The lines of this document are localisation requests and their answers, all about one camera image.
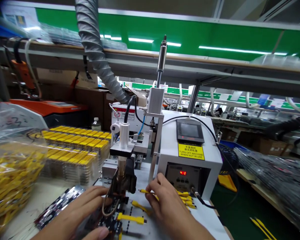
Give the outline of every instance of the blue tube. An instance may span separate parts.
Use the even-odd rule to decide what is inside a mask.
[[[138,135],[141,133],[141,131],[142,131],[142,129],[143,129],[143,125],[144,125],[145,119],[146,119],[146,116],[143,116],[142,125],[141,125],[141,128],[140,128],[139,132],[138,132]]]

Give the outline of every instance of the ceiling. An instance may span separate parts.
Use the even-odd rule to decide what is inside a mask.
[[[69,0],[22,0],[73,5]],[[300,0],[99,0],[100,8],[300,25]]]

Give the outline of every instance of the hand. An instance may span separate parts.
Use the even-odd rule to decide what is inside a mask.
[[[80,223],[91,213],[102,206],[103,198],[108,188],[93,186],[82,193],[61,211],[44,229],[31,240],[70,240]],[[102,240],[109,234],[106,227],[99,227],[91,231],[83,240]]]
[[[194,219],[176,189],[162,173],[150,182],[146,191],[154,191],[159,198],[158,201],[154,195],[146,194],[157,219],[173,240],[214,239],[209,231]]]

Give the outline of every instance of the blue bin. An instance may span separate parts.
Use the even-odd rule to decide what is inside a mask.
[[[229,141],[221,140],[220,143],[226,145],[227,147],[229,147],[231,149],[234,149],[235,147],[237,147],[237,148],[249,150],[249,149],[247,149],[245,147],[242,147],[241,145],[239,145],[238,143],[235,143],[235,142],[229,142]]]

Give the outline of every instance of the yellow warning label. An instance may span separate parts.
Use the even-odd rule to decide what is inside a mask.
[[[179,157],[204,160],[202,145],[188,145],[178,143]]]

